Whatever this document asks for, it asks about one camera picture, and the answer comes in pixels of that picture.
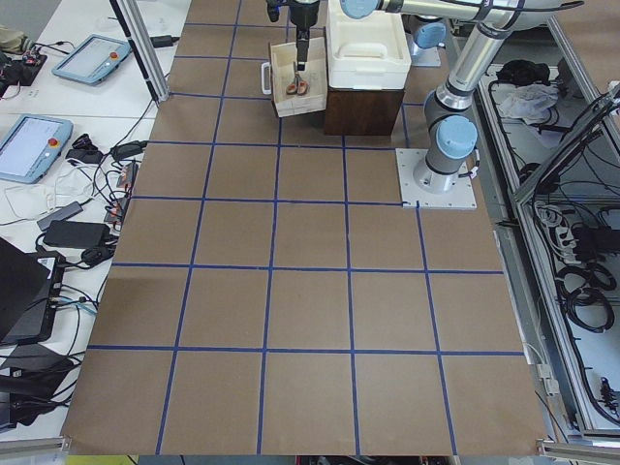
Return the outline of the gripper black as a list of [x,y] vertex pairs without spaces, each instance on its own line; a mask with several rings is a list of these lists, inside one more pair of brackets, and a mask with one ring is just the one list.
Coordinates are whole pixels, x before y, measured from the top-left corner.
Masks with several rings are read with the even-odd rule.
[[317,23],[319,0],[293,0],[289,3],[291,22],[295,26],[296,68],[304,70],[308,58],[310,29]]

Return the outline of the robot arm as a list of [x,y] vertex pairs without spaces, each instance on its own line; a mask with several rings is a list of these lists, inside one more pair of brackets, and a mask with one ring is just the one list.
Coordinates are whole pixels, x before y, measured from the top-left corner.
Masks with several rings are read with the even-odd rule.
[[514,31],[535,28],[554,14],[581,6],[581,1],[342,1],[343,13],[356,20],[383,11],[392,15],[435,16],[473,21],[476,26],[445,82],[424,104],[431,146],[421,172],[450,177],[458,174],[474,151],[478,132],[463,115],[499,48]]
[[403,26],[412,38],[413,43],[422,49],[436,47],[447,35],[447,27],[443,20],[429,15],[403,15]]

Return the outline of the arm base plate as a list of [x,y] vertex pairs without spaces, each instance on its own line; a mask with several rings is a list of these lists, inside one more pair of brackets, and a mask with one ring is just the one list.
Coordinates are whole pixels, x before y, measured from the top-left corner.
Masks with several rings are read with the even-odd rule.
[[427,149],[396,148],[396,167],[404,208],[475,210],[477,201],[467,162],[444,175],[426,164]]

